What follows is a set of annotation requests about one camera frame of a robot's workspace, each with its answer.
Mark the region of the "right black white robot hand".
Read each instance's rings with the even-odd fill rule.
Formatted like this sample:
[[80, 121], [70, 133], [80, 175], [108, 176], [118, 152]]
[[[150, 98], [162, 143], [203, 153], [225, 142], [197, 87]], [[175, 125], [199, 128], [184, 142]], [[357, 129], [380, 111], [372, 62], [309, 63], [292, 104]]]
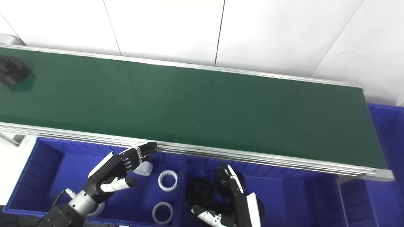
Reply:
[[260, 227], [264, 208], [254, 192], [247, 194], [244, 177], [221, 161], [216, 171], [215, 187], [219, 195], [230, 200], [231, 215], [193, 205], [191, 213], [211, 227]]

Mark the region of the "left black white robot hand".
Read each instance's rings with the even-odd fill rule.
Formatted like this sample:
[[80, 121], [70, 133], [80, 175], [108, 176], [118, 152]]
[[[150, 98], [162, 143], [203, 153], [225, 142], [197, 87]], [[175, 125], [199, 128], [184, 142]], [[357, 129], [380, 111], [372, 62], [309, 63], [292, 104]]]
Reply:
[[138, 184], [136, 177], [128, 176], [145, 161], [153, 160], [157, 151], [156, 142], [133, 146], [115, 154], [108, 154], [89, 174], [82, 188], [83, 196], [96, 204], [108, 200], [116, 191], [128, 189]]

